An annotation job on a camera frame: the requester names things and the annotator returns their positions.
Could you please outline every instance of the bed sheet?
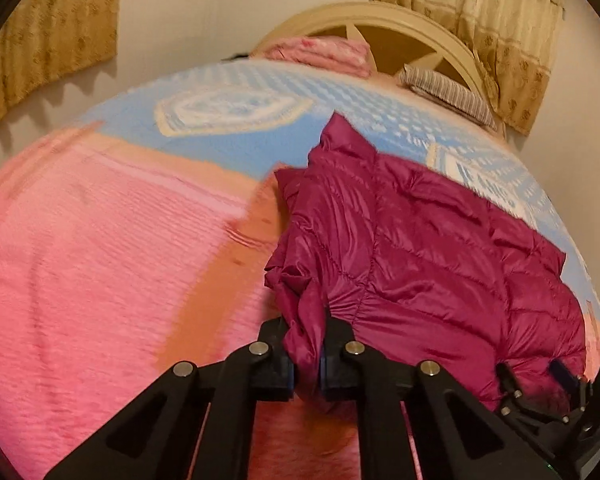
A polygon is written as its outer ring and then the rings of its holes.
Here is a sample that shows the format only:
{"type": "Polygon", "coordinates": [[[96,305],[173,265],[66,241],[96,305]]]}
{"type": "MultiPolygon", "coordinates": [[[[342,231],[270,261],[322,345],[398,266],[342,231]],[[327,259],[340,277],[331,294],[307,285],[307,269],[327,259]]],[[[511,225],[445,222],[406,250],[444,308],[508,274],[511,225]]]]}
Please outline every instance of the bed sheet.
{"type": "MultiPolygon", "coordinates": [[[[567,254],[595,374],[586,266],[506,147],[408,91],[282,62],[214,64],[120,94],[0,170],[0,445],[25,480],[174,362],[220,360],[276,315],[263,268],[286,215],[272,172],[304,166],[334,110],[567,254]]],[[[321,431],[320,418],[300,401],[258,408],[252,478],[356,478],[354,432],[321,431]]]]}

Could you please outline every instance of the metal bolt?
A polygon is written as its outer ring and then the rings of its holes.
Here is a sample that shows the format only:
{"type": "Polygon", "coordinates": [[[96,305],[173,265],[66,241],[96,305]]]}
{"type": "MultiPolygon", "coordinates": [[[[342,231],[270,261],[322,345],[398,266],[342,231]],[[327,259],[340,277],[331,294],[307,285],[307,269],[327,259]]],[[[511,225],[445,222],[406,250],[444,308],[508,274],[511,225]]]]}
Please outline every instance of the metal bolt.
{"type": "Polygon", "coordinates": [[[438,375],[440,373],[440,365],[435,361],[423,361],[420,364],[420,370],[428,376],[438,375]]]}
{"type": "Polygon", "coordinates": [[[186,361],[180,361],[173,365],[173,373],[178,377],[187,377],[191,375],[193,371],[193,365],[186,361]]]}
{"type": "Polygon", "coordinates": [[[365,351],[365,346],[360,341],[349,341],[344,345],[344,349],[349,354],[360,355],[365,351]]]}
{"type": "Polygon", "coordinates": [[[269,351],[269,345],[264,341],[254,341],[249,345],[249,352],[253,355],[264,355],[269,351]]]}

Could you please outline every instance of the magenta puffer jacket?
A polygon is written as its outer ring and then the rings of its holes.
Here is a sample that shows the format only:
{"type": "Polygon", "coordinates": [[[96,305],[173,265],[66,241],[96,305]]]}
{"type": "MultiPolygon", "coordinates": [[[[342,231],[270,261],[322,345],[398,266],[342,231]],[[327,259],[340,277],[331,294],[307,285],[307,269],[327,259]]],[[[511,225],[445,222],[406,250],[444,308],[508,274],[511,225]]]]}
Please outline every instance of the magenta puffer jacket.
{"type": "Polygon", "coordinates": [[[379,153],[337,114],[308,167],[276,176],[291,216],[266,283],[304,384],[317,377],[328,308],[392,360],[440,362],[488,408],[506,362],[526,395],[568,410],[547,366],[560,358],[583,373],[584,320],[551,242],[448,178],[379,153]]]}

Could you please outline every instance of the cream headboard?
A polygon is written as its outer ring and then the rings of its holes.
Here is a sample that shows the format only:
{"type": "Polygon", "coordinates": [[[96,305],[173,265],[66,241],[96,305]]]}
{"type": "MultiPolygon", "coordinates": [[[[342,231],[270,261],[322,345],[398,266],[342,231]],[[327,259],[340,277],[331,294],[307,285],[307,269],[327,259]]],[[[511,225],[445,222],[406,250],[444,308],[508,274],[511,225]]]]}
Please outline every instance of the cream headboard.
{"type": "Polygon", "coordinates": [[[486,99],[474,56],[448,30],[429,18],[392,4],[352,2],[307,10],[286,20],[254,49],[261,53],[279,38],[342,36],[371,46],[378,72],[395,74],[408,63],[437,70],[486,99]]]}

